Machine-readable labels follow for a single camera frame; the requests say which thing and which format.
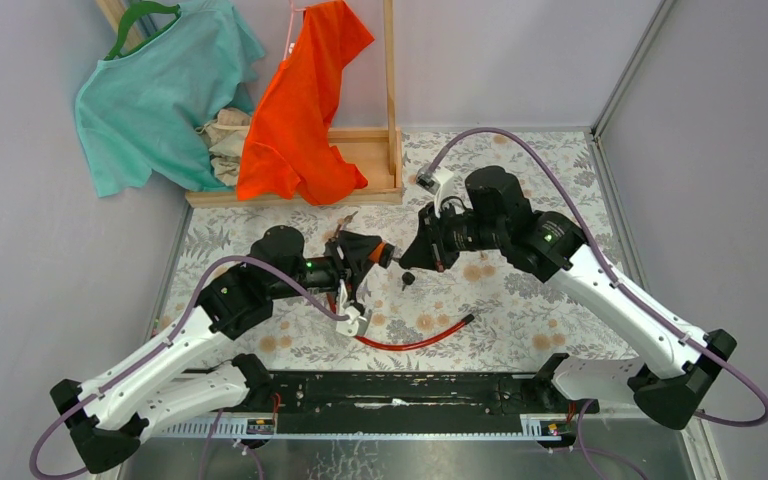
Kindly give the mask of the black headed keys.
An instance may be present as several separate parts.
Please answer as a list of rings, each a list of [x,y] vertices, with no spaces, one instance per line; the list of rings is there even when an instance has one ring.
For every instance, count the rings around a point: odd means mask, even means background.
[[[412,269],[406,268],[401,275],[401,290],[405,291],[416,282],[416,275]]]

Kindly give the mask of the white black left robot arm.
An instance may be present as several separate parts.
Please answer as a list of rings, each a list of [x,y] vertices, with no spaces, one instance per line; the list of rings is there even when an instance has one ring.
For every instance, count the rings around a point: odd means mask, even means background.
[[[116,366],[84,382],[64,379],[50,391],[85,471],[99,474],[131,457],[161,430],[204,413],[273,404],[272,377],[254,354],[240,354],[182,384],[192,362],[230,346],[270,319],[277,300],[303,297],[349,334],[364,309],[357,291],[374,266],[390,265],[395,248],[379,236],[340,230],[322,256],[304,256],[305,239],[275,226],[245,256],[218,260],[229,269],[205,274],[181,316]]]

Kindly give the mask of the orange black padlock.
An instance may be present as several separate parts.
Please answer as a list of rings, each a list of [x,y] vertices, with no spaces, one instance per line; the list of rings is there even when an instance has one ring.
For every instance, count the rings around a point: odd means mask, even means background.
[[[381,268],[388,268],[396,253],[396,247],[387,242],[381,242],[368,255],[368,259]]]

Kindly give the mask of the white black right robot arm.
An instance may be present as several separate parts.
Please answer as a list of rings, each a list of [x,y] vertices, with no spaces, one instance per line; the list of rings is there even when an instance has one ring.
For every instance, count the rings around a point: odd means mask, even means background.
[[[415,239],[402,255],[404,269],[443,272],[463,252],[497,250],[508,264],[565,294],[618,334],[634,352],[626,360],[588,360],[554,354],[538,372],[535,402],[557,412],[570,401],[605,400],[636,406],[656,423],[683,429],[736,348],[722,329],[705,332],[673,317],[677,335],[649,314],[669,312],[646,292],[633,302],[622,292],[632,283],[611,277],[583,230],[567,216],[531,207],[516,177],[500,166],[470,173],[465,188],[470,205],[458,211],[453,175],[422,168],[420,187],[433,201],[418,212]]]

